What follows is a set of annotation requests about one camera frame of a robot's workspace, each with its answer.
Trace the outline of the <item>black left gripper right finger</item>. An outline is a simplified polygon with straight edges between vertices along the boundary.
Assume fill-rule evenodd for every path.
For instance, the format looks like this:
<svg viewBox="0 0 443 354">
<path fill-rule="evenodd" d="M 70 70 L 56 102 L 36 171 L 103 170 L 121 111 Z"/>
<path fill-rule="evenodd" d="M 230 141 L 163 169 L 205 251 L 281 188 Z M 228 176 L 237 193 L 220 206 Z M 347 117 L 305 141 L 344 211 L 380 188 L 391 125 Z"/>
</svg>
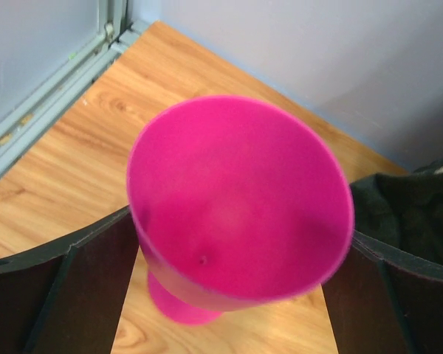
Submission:
<svg viewBox="0 0 443 354">
<path fill-rule="evenodd" d="M 322 289 L 339 353 L 443 353 L 443 265 L 355 232 Z"/>
</svg>

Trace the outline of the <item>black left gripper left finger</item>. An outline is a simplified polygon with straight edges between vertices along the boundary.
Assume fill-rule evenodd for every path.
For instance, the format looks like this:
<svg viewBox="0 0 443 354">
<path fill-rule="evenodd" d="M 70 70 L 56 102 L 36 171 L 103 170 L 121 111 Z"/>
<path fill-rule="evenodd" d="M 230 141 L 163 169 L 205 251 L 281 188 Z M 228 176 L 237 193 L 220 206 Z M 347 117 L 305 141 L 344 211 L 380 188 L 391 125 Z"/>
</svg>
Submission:
<svg viewBox="0 0 443 354">
<path fill-rule="evenodd" d="M 139 243 L 128 207 L 0 259 L 0 353 L 110 353 Z"/>
</svg>

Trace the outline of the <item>pink wine glass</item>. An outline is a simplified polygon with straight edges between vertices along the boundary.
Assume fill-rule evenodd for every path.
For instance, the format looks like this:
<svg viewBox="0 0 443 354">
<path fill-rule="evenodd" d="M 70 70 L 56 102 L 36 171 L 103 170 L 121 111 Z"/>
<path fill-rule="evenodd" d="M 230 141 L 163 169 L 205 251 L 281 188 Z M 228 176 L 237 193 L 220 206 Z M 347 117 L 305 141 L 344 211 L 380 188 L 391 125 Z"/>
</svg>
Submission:
<svg viewBox="0 0 443 354">
<path fill-rule="evenodd" d="M 354 233 L 351 190 L 327 145 L 248 97 L 197 97 L 158 114 L 134 142 L 126 191 L 149 294 L 185 325 L 311 291 Z"/>
</svg>

